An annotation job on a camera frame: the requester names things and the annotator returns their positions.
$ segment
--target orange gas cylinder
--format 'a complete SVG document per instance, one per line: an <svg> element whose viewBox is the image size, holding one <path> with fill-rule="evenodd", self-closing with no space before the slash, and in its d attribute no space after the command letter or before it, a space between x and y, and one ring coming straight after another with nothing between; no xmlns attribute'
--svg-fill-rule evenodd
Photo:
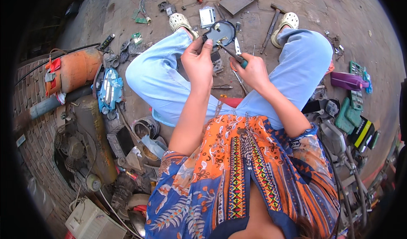
<svg viewBox="0 0 407 239"><path fill-rule="evenodd" d="M48 96L59 90L69 93L84 86L87 81L93 81L102 59L103 53L95 48L62 56L61 68L55 71L56 86L51 88L50 82L45 84Z"/></svg>

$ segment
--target orange patterned shirt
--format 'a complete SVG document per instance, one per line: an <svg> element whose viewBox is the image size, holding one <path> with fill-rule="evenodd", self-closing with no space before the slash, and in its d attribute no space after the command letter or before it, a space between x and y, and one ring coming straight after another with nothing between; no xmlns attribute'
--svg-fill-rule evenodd
<svg viewBox="0 0 407 239"><path fill-rule="evenodd" d="M249 220L253 180L275 225L298 236L299 215L329 237L339 213L332 168L317 128L290 139L265 116L227 114L208 121L199 151L166 151L147 206L146 238L225 238Z"/></svg>

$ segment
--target purple bottle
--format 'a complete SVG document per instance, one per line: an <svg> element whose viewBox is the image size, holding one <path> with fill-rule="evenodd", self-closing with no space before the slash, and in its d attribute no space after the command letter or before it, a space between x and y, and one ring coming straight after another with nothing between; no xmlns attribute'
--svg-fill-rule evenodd
<svg viewBox="0 0 407 239"><path fill-rule="evenodd" d="M361 91L369 87L369 82L363 80L359 75L346 72L331 72L331 85L347 90Z"/></svg>

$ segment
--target yellow label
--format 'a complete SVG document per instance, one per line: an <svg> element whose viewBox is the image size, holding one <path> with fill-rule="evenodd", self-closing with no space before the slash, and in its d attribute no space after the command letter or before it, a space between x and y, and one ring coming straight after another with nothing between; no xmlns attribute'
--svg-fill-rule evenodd
<svg viewBox="0 0 407 239"><path fill-rule="evenodd" d="M368 121L365 125L365 127L363 128L362 132L360 133L358 139L355 142L355 146L359 147L360 143L362 143L362 140L365 138L366 133L368 132L370 125L372 124L371 121Z"/></svg>

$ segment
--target hair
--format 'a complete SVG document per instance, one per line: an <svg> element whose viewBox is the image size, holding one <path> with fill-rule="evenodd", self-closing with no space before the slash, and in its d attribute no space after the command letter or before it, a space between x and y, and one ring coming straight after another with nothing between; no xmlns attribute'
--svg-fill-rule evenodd
<svg viewBox="0 0 407 239"><path fill-rule="evenodd" d="M297 239L322 239L318 226L312 226L308 219L304 216L298 216L295 222L298 227L299 237Z"/></svg>

